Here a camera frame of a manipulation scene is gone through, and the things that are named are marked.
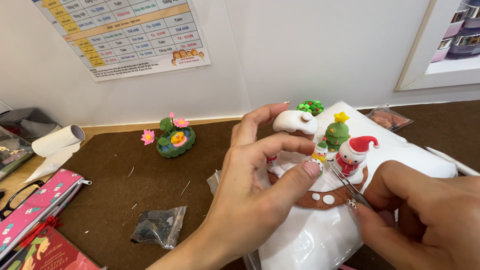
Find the eyeglasses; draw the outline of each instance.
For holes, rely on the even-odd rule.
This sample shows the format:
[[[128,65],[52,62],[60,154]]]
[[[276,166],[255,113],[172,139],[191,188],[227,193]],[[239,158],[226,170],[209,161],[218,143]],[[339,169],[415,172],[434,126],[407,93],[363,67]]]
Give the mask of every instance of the eyeglasses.
[[[2,210],[0,210],[0,221],[6,219],[12,211],[17,209],[19,205],[23,204],[35,191],[37,191],[44,184],[45,183],[43,181],[37,180],[35,182],[31,182],[30,184],[19,190],[17,193],[15,193],[10,198],[10,200],[8,200],[7,205]]]

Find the black glasses frame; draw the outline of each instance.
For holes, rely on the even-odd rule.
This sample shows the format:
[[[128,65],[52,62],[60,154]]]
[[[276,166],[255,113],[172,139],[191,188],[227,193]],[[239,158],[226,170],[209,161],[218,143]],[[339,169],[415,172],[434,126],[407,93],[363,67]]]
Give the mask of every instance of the black glasses frame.
[[[8,215],[11,214],[11,213],[9,213],[8,215],[5,215],[6,211],[12,211],[13,212],[15,209],[17,209],[18,206],[15,207],[15,208],[10,207],[10,203],[15,198],[15,196],[17,196],[22,191],[24,191],[25,189],[27,189],[27,188],[29,188],[33,185],[38,185],[38,188],[36,188],[34,191],[32,191],[32,193],[30,193],[30,195],[28,195],[28,197],[25,198],[25,200],[23,200],[18,206],[22,205],[33,193],[35,193],[35,191],[37,191],[39,188],[41,188],[43,185],[45,185],[45,183],[42,180],[37,180],[37,181],[31,182],[30,184],[24,186],[21,190],[17,191],[17,193],[13,194],[13,196],[10,198],[10,200],[8,200],[7,205],[5,205],[5,207],[2,210],[0,210],[0,221],[4,221],[8,217]]]

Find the printed schedule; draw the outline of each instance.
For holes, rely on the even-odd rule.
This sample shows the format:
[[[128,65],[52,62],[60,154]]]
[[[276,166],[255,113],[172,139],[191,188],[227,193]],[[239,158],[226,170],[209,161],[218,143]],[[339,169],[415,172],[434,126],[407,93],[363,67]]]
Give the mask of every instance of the printed schedule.
[[[210,64],[189,0],[33,0],[103,81]]]

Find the red tassel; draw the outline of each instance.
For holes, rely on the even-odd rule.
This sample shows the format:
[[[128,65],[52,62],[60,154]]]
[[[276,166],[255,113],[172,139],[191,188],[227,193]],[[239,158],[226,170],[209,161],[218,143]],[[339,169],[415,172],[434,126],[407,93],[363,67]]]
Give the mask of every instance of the red tassel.
[[[52,226],[53,228],[58,228],[63,226],[63,223],[57,223],[60,220],[60,218],[54,218],[53,216],[49,216],[45,223],[39,223],[37,224],[29,233],[27,233],[21,240],[20,240],[20,246],[21,247],[27,247],[34,239],[35,237],[43,230],[47,225]]]

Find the yellow star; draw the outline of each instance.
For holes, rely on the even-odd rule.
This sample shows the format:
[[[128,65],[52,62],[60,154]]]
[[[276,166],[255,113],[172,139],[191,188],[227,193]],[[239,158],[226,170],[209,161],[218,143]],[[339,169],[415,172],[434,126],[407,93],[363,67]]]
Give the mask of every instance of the yellow star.
[[[345,121],[350,119],[350,117],[348,117],[344,111],[341,113],[336,113],[333,116],[335,116],[335,123],[342,122],[342,124],[345,124]]]

